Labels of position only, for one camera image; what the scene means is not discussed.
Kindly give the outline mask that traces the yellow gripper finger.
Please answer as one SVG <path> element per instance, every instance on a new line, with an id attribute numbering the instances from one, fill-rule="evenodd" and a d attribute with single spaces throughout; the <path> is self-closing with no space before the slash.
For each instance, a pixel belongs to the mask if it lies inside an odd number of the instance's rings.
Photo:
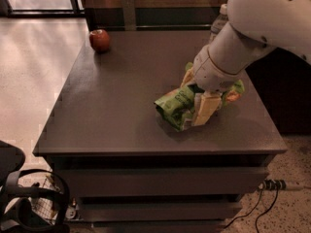
<path id="1" fill-rule="evenodd" d="M 193 68 L 189 68 L 183 77 L 183 80 L 181 82 L 181 87 L 185 85 L 190 85 L 193 83 L 194 83 Z"/>
<path id="2" fill-rule="evenodd" d="M 220 107 L 221 102 L 221 94 L 218 92 L 196 93 L 191 125 L 200 126 L 205 124 L 211 115 Z"/>

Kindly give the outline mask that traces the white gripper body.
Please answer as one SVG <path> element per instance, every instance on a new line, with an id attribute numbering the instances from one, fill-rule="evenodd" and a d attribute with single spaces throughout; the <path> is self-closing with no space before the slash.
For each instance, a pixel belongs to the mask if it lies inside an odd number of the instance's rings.
<path id="1" fill-rule="evenodd" d="M 193 78 L 197 86 L 205 91 L 225 92 L 240 78 L 241 74 L 228 74 L 212 61 L 209 46 L 204 46 L 193 61 Z"/>

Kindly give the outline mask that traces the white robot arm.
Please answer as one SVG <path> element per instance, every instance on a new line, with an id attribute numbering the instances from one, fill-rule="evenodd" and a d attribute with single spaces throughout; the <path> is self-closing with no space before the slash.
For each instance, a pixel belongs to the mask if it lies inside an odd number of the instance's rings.
<path id="1" fill-rule="evenodd" d="M 205 124 L 241 72 L 273 50 L 311 64 L 311 0 L 227 0 L 228 21 L 204 46 L 184 76 L 203 90 L 194 101 L 193 126 Z"/>

